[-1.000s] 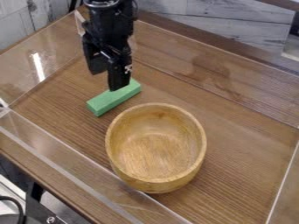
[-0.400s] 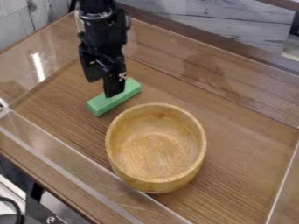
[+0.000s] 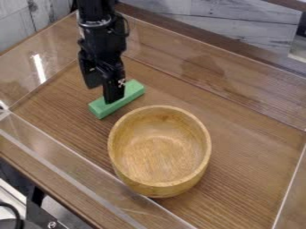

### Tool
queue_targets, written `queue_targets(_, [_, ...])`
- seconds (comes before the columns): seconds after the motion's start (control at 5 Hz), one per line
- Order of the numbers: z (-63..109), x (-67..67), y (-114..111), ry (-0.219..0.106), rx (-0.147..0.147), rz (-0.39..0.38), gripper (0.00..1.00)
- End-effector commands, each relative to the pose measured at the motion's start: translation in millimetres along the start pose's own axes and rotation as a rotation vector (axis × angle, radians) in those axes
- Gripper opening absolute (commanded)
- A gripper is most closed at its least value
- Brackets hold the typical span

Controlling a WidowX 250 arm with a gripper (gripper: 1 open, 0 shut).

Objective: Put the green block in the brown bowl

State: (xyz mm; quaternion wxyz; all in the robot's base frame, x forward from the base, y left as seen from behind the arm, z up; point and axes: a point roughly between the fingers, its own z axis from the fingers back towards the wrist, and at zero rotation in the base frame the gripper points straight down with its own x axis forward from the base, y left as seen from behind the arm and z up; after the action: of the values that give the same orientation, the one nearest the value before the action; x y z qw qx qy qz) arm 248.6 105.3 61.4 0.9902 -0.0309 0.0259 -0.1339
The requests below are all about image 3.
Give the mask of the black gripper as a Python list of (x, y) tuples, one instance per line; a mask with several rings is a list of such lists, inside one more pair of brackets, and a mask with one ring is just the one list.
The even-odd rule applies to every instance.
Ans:
[[(78, 26), (82, 35), (78, 60), (86, 86), (94, 89), (103, 85), (106, 103), (111, 104), (125, 97), (126, 72), (121, 56), (127, 49), (130, 25), (121, 14), (111, 14), (98, 21), (87, 21), (78, 15)], [(97, 68), (103, 71), (103, 82)]]

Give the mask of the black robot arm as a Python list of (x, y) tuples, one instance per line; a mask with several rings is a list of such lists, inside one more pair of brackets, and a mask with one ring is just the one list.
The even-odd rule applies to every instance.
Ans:
[(90, 89), (103, 87), (106, 103), (125, 97), (126, 72), (122, 54), (127, 49), (130, 26), (115, 10), (117, 0), (77, 0), (79, 67)]

